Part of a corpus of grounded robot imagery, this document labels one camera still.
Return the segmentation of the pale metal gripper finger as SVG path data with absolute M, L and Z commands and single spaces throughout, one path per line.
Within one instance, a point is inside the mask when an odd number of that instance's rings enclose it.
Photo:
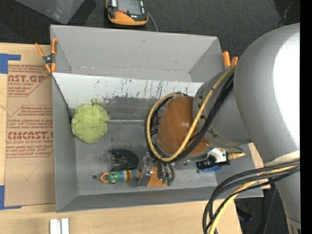
M 141 171 L 142 172 L 151 172 L 152 167 L 153 167 L 153 158 L 150 156 L 150 154 L 148 152 L 142 156 L 141 161 L 142 161 Z
M 137 186 L 148 187 L 152 175 L 153 173 L 151 171 L 141 172 L 140 178 L 137 180 Z

